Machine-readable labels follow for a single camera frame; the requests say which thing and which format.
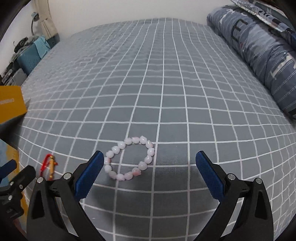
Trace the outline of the white cardboard box blue edge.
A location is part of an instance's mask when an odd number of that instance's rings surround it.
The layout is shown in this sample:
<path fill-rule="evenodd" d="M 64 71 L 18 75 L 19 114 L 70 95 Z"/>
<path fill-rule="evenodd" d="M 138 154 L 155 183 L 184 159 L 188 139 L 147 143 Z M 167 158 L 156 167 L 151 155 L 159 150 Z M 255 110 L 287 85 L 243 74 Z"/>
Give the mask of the white cardboard box blue edge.
<path fill-rule="evenodd" d="M 9 185 L 11 180 L 20 172 L 20 162 L 18 150 L 1 140 L 1 167 L 4 167 L 1 171 L 1 187 Z M 21 231 L 22 234 L 26 234 L 27 225 L 27 212 L 28 204 L 26 197 L 22 193 L 20 200 L 20 206 L 24 210 L 24 214 L 14 220 L 14 224 Z"/>

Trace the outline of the yellow cardboard box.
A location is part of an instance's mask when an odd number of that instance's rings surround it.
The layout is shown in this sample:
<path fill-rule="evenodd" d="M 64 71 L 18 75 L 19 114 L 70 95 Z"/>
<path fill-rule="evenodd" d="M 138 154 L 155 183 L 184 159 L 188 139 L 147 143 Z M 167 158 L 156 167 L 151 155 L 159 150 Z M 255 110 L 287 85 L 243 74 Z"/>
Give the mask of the yellow cardboard box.
<path fill-rule="evenodd" d="M 1 124 L 27 113 L 20 86 L 1 86 L 0 98 Z"/>

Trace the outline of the grey hard suitcase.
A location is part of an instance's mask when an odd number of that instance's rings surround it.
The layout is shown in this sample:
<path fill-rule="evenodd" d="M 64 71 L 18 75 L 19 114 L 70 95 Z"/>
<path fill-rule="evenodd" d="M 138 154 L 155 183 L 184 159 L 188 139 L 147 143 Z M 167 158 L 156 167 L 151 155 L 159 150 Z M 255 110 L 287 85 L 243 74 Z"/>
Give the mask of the grey hard suitcase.
<path fill-rule="evenodd" d="M 4 86 L 21 86 L 26 80 L 27 75 L 20 68 L 17 62 L 11 62 L 1 73 L 1 85 Z"/>

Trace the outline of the grey checked bed sheet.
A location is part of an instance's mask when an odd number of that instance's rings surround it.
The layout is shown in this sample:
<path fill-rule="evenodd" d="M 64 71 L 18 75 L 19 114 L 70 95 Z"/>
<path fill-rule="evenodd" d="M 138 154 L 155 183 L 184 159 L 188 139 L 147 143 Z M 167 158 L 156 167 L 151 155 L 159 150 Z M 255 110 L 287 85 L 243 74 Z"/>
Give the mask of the grey checked bed sheet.
<path fill-rule="evenodd" d="M 22 86 L 13 133 L 20 165 L 73 172 L 128 137 L 152 141 L 138 177 L 101 172 L 81 204 L 106 240 L 193 240 L 214 213 L 198 151 L 226 173 L 261 178 L 274 236 L 295 215 L 295 126 L 208 26 L 152 19 L 89 28 L 62 40 Z"/>

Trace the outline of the teal hard suitcase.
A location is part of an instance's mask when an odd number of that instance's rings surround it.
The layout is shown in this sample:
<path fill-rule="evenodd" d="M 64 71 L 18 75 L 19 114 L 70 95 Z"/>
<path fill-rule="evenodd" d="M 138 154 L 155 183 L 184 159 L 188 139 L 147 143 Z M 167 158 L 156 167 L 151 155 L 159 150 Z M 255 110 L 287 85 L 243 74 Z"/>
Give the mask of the teal hard suitcase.
<path fill-rule="evenodd" d="M 23 72 L 28 76 L 50 50 L 51 47 L 48 42 L 41 36 L 22 50 L 16 58 L 16 61 Z"/>

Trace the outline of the beige curtain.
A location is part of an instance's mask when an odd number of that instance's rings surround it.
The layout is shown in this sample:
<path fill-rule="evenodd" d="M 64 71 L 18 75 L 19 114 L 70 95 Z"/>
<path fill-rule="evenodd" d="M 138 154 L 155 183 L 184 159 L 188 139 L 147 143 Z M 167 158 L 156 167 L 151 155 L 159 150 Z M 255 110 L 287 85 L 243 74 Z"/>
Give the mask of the beige curtain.
<path fill-rule="evenodd" d="M 58 43 L 60 37 L 57 28 L 52 20 L 48 0 L 34 0 L 34 4 L 39 14 L 39 21 L 42 33 L 46 40 Z"/>

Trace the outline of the blue grey folded quilt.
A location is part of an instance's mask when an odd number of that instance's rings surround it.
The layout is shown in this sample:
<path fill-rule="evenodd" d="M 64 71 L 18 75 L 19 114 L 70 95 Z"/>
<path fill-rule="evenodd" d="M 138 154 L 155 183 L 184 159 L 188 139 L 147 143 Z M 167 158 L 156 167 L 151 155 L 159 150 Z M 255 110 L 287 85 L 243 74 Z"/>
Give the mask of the blue grey folded quilt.
<path fill-rule="evenodd" d="M 207 23 L 295 118 L 295 28 L 286 15 L 263 1 L 233 1 L 211 11 Z"/>

